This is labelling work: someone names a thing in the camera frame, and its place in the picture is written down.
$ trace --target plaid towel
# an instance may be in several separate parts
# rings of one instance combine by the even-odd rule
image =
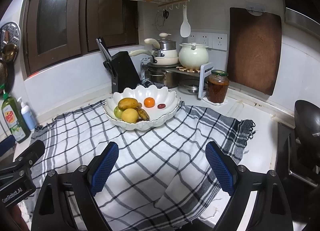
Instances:
[[[180,103],[176,115],[147,131],[126,131],[108,121],[104,101],[59,115],[35,132],[32,141],[45,144],[43,157],[32,167],[37,191],[25,200],[29,214],[47,172],[73,172],[99,155],[109,141],[119,146],[119,159],[95,200],[116,230],[174,230],[197,218],[218,193],[205,157],[215,140],[238,163],[254,126],[212,109]],[[74,195],[70,204],[80,230],[86,230]]]

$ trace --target cutting board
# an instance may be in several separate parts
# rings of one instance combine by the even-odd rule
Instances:
[[[280,63],[281,17],[230,8],[229,38],[229,80],[272,95]]]

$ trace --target wok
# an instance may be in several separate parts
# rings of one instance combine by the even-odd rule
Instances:
[[[320,108],[313,103],[298,100],[294,105],[295,131],[301,144],[309,152],[315,163],[320,166]]]

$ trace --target gas stove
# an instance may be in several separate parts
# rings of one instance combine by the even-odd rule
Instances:
[[[307,223],[310,192],[320,185],[318,167],[297,138],[294,129],[278,123],[276,172],[284,187],[292,219]]]

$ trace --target white scalloped bowl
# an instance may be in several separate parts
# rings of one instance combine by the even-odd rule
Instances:
[[[150,116],[149,121],[141,121],[137,123],[127,123],[118,119],[114,114],[114,109],[118,102],[126,97],[136,98],[138,102],[142,103],[142,108],[146,110]],[[156,105],[152,108],[146,108],[143,101],[147,97],[152,97],[156,101]],[[148,88],[138,85],[136,89],[126,88],[123,93],[114,93],[113,97],[106,99],[106,104],[103,106],[109,120],[126,130],[141,130],[145,131],[151,127],[158,127],[164,124],[167,120],[171,119],[177,112],[180,102],[180,97],[177,97],[175,91],[169,92],[167,87],[158,89],[155,85]],[[157,105],[164,103],[164,109],[158,109]]]

